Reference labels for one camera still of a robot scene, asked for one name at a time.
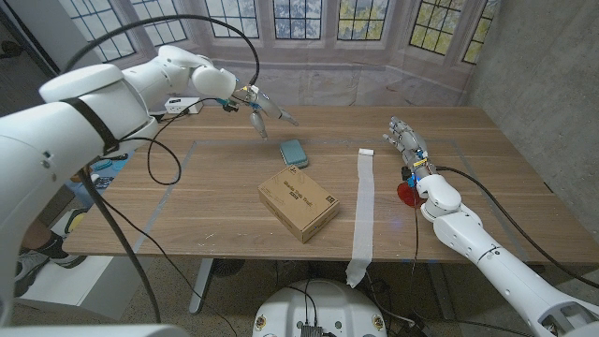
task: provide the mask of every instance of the wooden table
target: wooden table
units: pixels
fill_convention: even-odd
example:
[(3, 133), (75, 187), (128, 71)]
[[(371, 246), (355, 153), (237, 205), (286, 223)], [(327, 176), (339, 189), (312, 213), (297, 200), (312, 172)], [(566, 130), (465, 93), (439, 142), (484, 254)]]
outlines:
[[(373, 261), (411, 259), (415, 213), (396, 193), (402, 158), (383, 142), (391, 116), (412, 126), (428, 142), (432, 162), (477, 177), (519, 224), (557, 260), (599, 262), (599, 246), (481, 109), (290, 107), (300, 126), (265, 117), (269, 140), (249, 123), (249, 110), (226, 113), (204, 108), (176, 121), (159, 140), (179, 156), (183, 177), (173, 186), (154, 183), (146, 169), (146, 148), (138, 150), (104, 197), (172, 256), (349, 260), (352, 256), (358, 192), (358, 148), (374, 149)], [(299, 139), (310, 160), (304, 171), (341, 201), (339, 215), (307, 243), (300, 243), (258, 199), (257, 187), (285, 167), (279, 143)], [(170, 181), (176, 167), (154, 147), (152, 170)], [(547, 262), (490, 206), (469, 181), (443, 172), (485, 229), (529, 263)], [(440, 243), (418, 212), (419, 260), (466, 262)], [(143, 256), (160, 256), (148, 240), (117, 218)], [(66, 241), (78, 255), (123, 255), (96, 207)]]

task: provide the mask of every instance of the paper strip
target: paper strip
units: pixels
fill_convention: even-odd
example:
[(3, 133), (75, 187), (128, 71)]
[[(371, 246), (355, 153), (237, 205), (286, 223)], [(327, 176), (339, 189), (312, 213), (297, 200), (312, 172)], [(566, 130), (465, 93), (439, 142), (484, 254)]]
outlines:
[(347, 265), (347, 283), (355, 287), (373, 260), (374, 177), (373, 157), (358, 154), (358, 200), (352, 260)]

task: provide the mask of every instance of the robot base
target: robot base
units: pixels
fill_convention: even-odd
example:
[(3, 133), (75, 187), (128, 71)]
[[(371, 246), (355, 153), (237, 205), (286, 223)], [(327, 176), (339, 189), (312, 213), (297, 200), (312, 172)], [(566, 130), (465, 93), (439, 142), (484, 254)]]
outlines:
[[(291, 285), (305, 290), (306, 281)], [(364, 294), (337, 281), (314, 279), (307, 293), (316, 305), (317, 327), (304, 327), (306, 302), (304, 294), (285, 287), (272, 295), (258, 310), (254, 321), (254, 337), (282, 336), (356, 336), (387, 337), (385, 321), (376, 305)], [(308, 322), (314, 326), (314, 307), (308, 301)]]

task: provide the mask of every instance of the cardboard box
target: cardboard box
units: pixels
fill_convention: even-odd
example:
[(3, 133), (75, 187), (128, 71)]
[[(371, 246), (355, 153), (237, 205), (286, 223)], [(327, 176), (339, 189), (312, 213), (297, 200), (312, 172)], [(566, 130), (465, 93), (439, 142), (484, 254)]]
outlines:
[(260, 201), (306, 243), (339, 212), (339, 200), (292, 165), (258, 187)]

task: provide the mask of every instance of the teal object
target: teal object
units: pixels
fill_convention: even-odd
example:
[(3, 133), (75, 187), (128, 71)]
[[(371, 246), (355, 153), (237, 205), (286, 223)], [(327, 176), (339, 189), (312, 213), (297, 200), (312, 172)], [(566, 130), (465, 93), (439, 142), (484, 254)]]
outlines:
[(295, 165), (300, 169), (308, 166), (308, 157), (297, 139), (282, 142), (281, 155), (288, 166)]
[(102, 159), (92, 164), (92, 169), (94, 171), (99, 171), (101, 169), (105, 169), (112, 165), (112, 161), (110, 159)]

